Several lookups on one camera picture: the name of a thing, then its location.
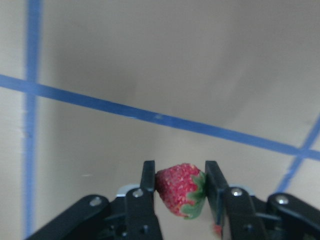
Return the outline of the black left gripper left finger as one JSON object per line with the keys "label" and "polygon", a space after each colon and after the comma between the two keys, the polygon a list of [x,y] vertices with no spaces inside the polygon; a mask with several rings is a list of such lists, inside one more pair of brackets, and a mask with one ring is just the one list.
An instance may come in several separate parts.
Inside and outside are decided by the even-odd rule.
{"label": "black left gripper left finger", "polygon": [[125,225],[128,240],[161,240],[159,220],[155,214],[155,162],[143,163],[139,187],[125,196]]}

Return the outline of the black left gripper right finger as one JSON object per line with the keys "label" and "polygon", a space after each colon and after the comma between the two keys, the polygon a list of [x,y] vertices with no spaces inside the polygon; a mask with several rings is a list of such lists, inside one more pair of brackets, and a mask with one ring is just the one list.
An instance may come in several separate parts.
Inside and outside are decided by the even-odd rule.
{"label": "black left gripper right finger", "polygon": [[230,186],[218,163],[205,162],[206,195],[222,240],[266,240],[267,230],[257,215],[254,197],[240,186]]}

